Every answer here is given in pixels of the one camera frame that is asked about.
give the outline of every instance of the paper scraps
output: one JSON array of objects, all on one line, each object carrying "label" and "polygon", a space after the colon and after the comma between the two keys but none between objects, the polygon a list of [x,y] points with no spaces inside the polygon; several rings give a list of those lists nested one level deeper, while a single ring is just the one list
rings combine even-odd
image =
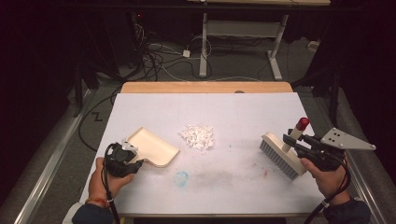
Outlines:
[{"label": "paper scraps", "polygon": [[186,140],[186,144],[190,148],[206,150],[214,146],[213,127],[186,125],[186,128],[179,134]]}]

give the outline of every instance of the brush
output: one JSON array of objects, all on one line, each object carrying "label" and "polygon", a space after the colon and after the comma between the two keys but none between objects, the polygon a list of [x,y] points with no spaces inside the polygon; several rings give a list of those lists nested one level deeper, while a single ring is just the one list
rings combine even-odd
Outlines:
[{"label": "brush", "polygon": [[[309,119],[301,118],[291,131],[290,137],[298,140],[308,124]],[[297,155],[293,151],[290,151],[290,146],[277,138],[273,133],[268,132],[262,136],[260,148],[291,180],[306,172],[305,167],[300,163]]]}]

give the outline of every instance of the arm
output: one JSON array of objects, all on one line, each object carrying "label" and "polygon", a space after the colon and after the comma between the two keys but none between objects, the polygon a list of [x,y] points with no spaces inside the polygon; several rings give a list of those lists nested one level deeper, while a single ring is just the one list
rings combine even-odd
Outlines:
[{"label": "arm", "polygon": [[[345,176],[345,170],[340,166],[333,172],[321,172],[312,161],[302,158],[301,163],[316,179],[319,191],[324,197],[329,197],[338,190]],[[351,199],[344,190],[336,195],[323,214],[330,224],[367,224],[370,221],[371,211],[366,203]]]},{"label": "arm", "polygon": [[[96,159],[96,170],[91,176],[88,188],[89,200],[77,210],[72,218],[73,223],[110,224],[113,222],[113,215],[108,208],[106,190],[102,183],[103,161],[104,158]],[[133,180],[134,175],[127,175],[123,178],[108,175],[107,178],[112,198],[115,198],[120,189]]]}]

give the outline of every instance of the person's hand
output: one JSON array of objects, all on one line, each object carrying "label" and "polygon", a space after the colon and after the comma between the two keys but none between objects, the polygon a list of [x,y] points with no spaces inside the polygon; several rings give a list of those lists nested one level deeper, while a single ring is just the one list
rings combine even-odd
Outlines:
[{"label": "person's hand", "polygon": [[[104,161],[103,157],[99,157],[96,159],[96,170],[92,173],[88,192],[90,195],[89,197],[91,199],[102,199],[106,201],[107,199],[106,189],[102,183],[102,177],[101,177],[103,170],[103,161]],[[108,188],[111,191],[112,198],[115,198],[119,194],[120,189],[123,186],[131,183],[133,179],[134,179],[134,175],[132,174],[127,175],[123,178],[115,177],[113,175],[108,174],[107,182],[108,182]],[[100,202],[89,201],[87,203],[92,203],[101,207],[105,207],[105,204]]]},{"label": "person's hand", "polygon": [[[346,171],[342,166],[338,167],[336,171],[321,172],[312,161],[307,158],[300,159],[306,170],[316,179],[319,191],[324,195],[325,198],[334,194],[343,182]],[[346,203],[350,200],[349,193],[345,190],[335,196],[331,201],[330,205],[337,205],[340,203]]]}]

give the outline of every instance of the dustpan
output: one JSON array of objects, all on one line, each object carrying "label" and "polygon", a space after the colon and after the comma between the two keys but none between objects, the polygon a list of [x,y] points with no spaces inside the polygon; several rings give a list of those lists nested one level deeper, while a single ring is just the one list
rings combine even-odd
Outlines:
[{"label": "dustpan", "polygon": [[179,152],[178,148],[171,146],[143,127],[129,136],[126,141],[138,148],[136,157],[130,163],[145,160],[156,167],[165,167]]}]

